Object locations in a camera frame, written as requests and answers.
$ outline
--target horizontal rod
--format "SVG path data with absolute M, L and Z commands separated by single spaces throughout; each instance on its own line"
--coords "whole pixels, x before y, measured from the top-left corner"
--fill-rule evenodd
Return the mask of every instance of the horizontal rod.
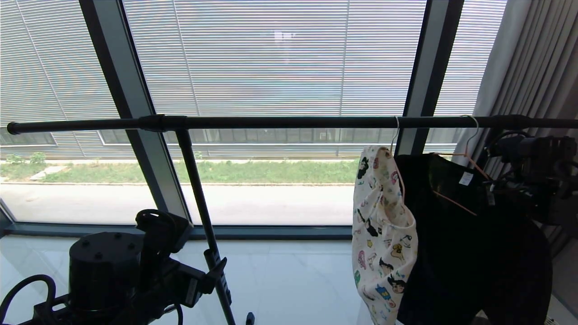
M 480 128 L 578 128 L 578 120 L 536 119 L 522 115 L 475 117 Z M 165 132 L 217 128 L 473 128 L 466 116 L 427 117 L 187 117 L 151 115 L 138 119 L 50 121 L 8 124 L 10 134 L 58 131 L 143 129 Z

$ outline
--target road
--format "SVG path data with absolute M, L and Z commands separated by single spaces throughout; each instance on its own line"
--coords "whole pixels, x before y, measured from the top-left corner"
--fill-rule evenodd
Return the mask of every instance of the road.
M 351 224 L 353 186 L 204 186 L 213 224 Z M 192 189 L 184 186 L 193 222 Z M 19 221 L 134 224 L 154 208 L 147 186 L 0 184 Z

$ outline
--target grass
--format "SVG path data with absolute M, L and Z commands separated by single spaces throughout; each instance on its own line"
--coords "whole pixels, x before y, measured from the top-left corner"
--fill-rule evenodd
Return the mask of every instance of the grass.
M 27 181 L 46 165 L 2 164 L 0 176 L 9 181 Z M 351 183 L 357 172 L 357 161 L 249 161 L 246 163 L 201 161 L 197 168 L 204 183 Z M 183 162 L 175 163 L 179 181 L 188 182 Z M 65 183 L 144 183 L 138 164 L 68 165 L 62 172 L 47 175 L 39 182 Z

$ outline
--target black t-shirt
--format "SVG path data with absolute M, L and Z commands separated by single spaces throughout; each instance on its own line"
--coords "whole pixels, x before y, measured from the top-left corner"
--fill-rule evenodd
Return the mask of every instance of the black t-shirt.
M 489 204 L 486 179 L 435 154 L 396 158 L 418 255 L 399 309 L 404 325 L 543 324 L 552 264 L 543 233 L 506 197 Z M 477 216 L 438 197 L 460 203 Z

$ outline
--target curtain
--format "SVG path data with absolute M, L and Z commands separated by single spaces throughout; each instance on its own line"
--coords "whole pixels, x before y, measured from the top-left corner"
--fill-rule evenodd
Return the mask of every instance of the curtain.
M 578 118 L 578 1 L 509 0 L 477 96 L 474 116 L 520 114 L 551 119 Z M 480 130 L 468 152 L 475 160 L 489 130 Z M 464 152 L 474 129 L 462 130 L 456 151 Z M 576 130 L 533 128 L 534 136 L 578 138 Z M 454 161 L 467 164 L 462 157 Z M 485 170 L 506 171 L 499 159 Z M 560 227 L 542 226 L 554 258 L 554 294 L 578 314 L 578 244 Z

